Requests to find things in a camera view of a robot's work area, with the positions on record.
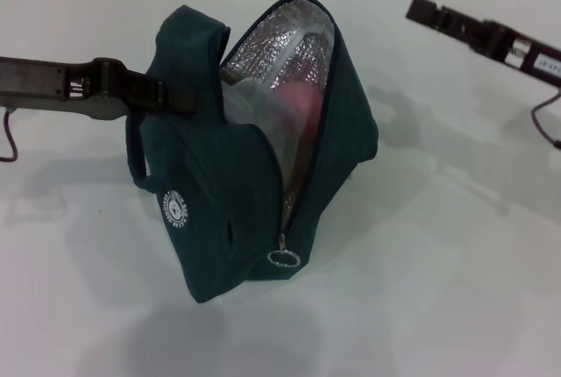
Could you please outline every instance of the bag strap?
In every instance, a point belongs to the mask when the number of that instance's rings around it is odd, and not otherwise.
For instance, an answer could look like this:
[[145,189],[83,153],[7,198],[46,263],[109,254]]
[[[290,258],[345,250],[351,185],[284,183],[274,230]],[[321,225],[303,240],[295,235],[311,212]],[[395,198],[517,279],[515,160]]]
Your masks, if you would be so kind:
[[127,163],[135,185],[150,193],[156,193],[159,188],[156,179],[151,175],[146,175],[146,159],[140,136],[140,125],[143,121],[144,115],[141,114],[131,114],[126,119]]

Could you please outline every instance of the white table surface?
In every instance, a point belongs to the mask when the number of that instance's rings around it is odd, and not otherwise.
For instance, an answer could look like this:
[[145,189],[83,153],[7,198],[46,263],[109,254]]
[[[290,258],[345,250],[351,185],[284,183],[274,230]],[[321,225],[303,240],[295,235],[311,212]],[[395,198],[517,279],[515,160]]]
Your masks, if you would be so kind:
[[[0,54],[144,71],[181,4],[232,27],[276,0],[0,0]],[[136,189],[124,121],[18,111],[0,165],[0,375],[561,374],[561,153],[530,122],[555,90],[404,19],[320,0],[373,99],[380,151],[339,191],[310,264],[204,305]],[[437,0],[561,46],[561,0]],[[561,137],[561,104],[542,115]],[[0,151],[8,151],[4,137]]]

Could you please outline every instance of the wire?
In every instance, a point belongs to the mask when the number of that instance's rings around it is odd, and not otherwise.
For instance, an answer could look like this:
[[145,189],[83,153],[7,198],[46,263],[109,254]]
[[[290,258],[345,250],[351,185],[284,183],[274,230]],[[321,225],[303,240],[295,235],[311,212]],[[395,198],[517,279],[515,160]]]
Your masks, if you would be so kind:
[[12,156],[10,158],[4,158],[0,156],[0,162],[15,162],[16,160],[18,160],[18,147],[16,146],[16,142],[11,136],[10,131],[10,114],[14,111],[15,109],[13,108],[6,108],[6,112],[4,113],[4,131],[6,132],[6,138],[8,138],[8,142],[10,142]]

